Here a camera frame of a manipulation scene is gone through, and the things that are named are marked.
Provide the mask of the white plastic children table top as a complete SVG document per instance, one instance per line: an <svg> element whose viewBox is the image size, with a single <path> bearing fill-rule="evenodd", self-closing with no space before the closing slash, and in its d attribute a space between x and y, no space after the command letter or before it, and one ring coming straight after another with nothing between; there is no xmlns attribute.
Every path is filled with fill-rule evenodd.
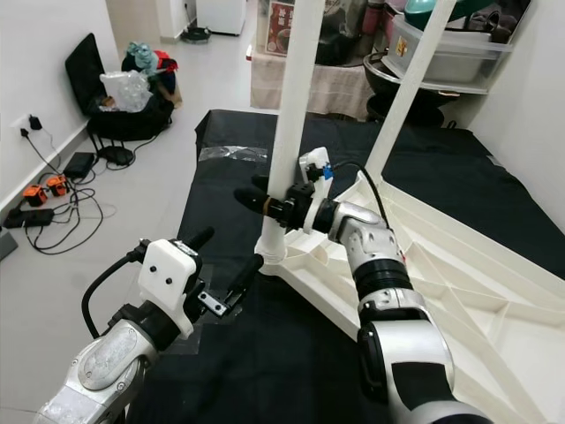
<svg viewBox="0 0 565 424"><path fill-rule="evenodd" d="M455 357L456 398L498 424L565 424L565 280L400 187L378 189L412 286ZM262 270L356 339L344 247L302 231L278 246Z"/></svg>

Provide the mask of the black tablecloth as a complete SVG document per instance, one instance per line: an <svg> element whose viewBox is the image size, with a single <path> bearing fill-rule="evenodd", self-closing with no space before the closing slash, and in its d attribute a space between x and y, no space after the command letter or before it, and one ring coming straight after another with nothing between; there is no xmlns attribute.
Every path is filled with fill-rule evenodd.
<svg viewBox="0 0 565 424"><path fill-rule="evenodd" d="M195 129L195 174L177 234L213 227L201 252L209 286L226 292L253 254L262 219L234 198L269 172L277 118L210 110ZM215 147L262 156L214 157ZM557 277L565 233L468 130L407 126L385 180ZM282 279L262 277L230 322L205 324L167 350L133 401L128 424L388 424L360 390L354 340Z"/></svg>

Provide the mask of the clear tape strip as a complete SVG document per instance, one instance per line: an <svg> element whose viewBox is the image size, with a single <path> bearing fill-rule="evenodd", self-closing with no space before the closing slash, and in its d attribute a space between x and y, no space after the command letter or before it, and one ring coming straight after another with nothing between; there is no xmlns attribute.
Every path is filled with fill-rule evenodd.
<svg viewBox="0 0 565 424"><path fill-rule="evenodd" d="M198 153L198 161L205 162L209 159L238 159L239 161L267 163L269 153L261 147L242 146L214 146L203 147Z"/></svg>

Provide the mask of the black round device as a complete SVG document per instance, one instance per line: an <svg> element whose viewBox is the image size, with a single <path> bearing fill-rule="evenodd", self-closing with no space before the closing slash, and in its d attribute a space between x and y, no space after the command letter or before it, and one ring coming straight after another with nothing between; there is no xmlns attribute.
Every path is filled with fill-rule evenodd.
<svg viewBox="0 0 565 424"><path fill-rule="evenodd" d="M96 154L108 162L108 167L113 167L116 170L125 169L125 167L133 165L133 162L136 161L136 154L124 146L102 147L97 150Z"/></svg>

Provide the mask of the beige wicker basket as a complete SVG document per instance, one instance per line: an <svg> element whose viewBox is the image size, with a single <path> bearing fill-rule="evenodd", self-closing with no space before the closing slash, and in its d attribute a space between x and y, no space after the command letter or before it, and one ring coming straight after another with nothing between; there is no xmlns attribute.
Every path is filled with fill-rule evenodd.
<svg viewBox="0 0 565 424"><path fill-rule="evenodd" d="M285 57L254 53L251 65L251 108L278 110L282 105ZM313 67L307 112L365 121L368 119L366 103L372 95L373 90L362 65L327 67L316 64Z"/></svg>

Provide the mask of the black power adapter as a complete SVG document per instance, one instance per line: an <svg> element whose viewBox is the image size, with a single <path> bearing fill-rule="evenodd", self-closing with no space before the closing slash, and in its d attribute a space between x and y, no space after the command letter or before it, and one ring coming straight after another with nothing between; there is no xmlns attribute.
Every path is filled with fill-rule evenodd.
<svg viewBox="0 0 565 424"><path fill-rule="evenodd" d="M67 165L64 166L62 174L68 180L84 180L97 163L97 154L89 152L78 152L72 155Z"/></svg>

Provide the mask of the black wok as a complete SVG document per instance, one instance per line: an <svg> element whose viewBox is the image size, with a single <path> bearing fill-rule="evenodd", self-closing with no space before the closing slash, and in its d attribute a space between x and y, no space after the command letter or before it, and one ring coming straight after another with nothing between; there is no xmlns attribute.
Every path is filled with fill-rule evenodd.
<svg viewBox="0 0 565 424"><path fill-rule="evenodd" d="M370 121L383 121L391 109L392 102L400 89L399 77L392 73L382 62L382 52L374 52L365 57L363 66L365 77L370 84L373 95L368 98L366 107L370 113ZM444 114L440 107L454 102L458 93L441 93L439 90L421 88L413 97L411 108L406 116L405 125L424 126L424 128L440 128L444 124Z"/></svg>

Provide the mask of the orange black device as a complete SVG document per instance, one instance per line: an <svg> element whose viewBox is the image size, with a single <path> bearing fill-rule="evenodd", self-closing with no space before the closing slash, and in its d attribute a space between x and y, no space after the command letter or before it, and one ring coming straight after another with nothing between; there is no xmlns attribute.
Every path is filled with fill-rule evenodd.
<svg viewBox="0 0 565 424"><path fill-rule="evenodd" d="M64 197L69 192L68 180L62 174L52 175L45 181L44 187L53 197Z"/></svg>
<svg viewBox="0 0 565 424"><path fill-rule="evenodd" d="M30 185L23 191L23 201L26 205L33 208L39 208L48 201L46 189L41 185Z"/></svg>

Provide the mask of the clear box with orange lid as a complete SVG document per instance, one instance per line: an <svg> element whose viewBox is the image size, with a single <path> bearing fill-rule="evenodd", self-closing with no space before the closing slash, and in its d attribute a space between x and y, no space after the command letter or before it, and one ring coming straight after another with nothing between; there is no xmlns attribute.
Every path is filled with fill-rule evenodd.
<svg viewBox="0 0 565 424"><path fill-rule="evenodd" d="M296 0L258 0L258 50L275 57L290 51Z"/></svg>

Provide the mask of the black round floor stand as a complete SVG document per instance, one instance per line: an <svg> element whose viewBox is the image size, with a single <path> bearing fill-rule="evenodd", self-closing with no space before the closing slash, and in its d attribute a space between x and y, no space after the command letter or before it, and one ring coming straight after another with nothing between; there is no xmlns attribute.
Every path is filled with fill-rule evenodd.
<svg viewBox="0 0 565 424"><path fill-rule="evenodd" d="M209 28L190 26L183 29L178 39L186 44L202 45L209 44L211 36L213 36L213 32Z"/></svg>

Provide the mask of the clear plastic bag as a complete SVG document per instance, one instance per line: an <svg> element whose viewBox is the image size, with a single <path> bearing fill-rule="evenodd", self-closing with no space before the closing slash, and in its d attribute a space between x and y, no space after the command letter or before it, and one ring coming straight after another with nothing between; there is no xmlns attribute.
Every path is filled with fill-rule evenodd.
<svg viewBox="0 0 565 424"><path fill-rule="evenodd" d="M153 94L145 74L129 72L110 72L98 77L105 89L105 96L98 102L98 109L109 112L121 110L126 113L141 112L146 108Z"/></svg>

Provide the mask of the black power strip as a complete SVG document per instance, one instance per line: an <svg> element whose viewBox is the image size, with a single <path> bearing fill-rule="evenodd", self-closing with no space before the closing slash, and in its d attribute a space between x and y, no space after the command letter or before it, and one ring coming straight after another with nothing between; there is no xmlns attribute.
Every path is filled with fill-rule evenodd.
<svg viewBox="0 0 565 424"><path fill-rule="evenodd" d="M3 221L5 229L33 229L34 227L48 226L53 222L54 210L33 209L21 210L12 209Z"/></svg>

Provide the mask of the white appliance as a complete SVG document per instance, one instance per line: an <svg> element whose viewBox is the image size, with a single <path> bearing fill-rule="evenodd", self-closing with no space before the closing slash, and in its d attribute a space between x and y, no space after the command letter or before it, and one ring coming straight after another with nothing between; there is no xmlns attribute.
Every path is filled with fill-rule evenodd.
<svg viewBox="0 0 565 424"><path fill-rule="evenodd" d="M211 33L241 35L249 0L195 0L195 23Z"/></svg>

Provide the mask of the grey box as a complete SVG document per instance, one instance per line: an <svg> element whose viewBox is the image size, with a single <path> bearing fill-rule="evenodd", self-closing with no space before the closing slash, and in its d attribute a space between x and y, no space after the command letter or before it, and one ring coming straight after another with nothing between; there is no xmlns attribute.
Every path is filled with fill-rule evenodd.
<svg viewBox="0 0 565 424"><path fill-rule="evenodd" d="M0 260L8 258L18 247L16 239L8 229L0 230Z"/></svg>

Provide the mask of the teal plastic bowl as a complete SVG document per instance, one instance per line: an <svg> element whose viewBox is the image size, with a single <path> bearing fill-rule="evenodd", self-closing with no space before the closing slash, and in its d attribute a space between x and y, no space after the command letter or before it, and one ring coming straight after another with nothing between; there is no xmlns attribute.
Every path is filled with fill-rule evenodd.
<svg viewBox="0 0 565 424"><path fill-rule="evenodd" d="M470 15L479 8L478 0L453 1L455 1L455 8L448 16L448 23ZM413 26L423 27L428 23L429 17L439 2L440 0L407 0L403 8L404 19Z"/></svg>

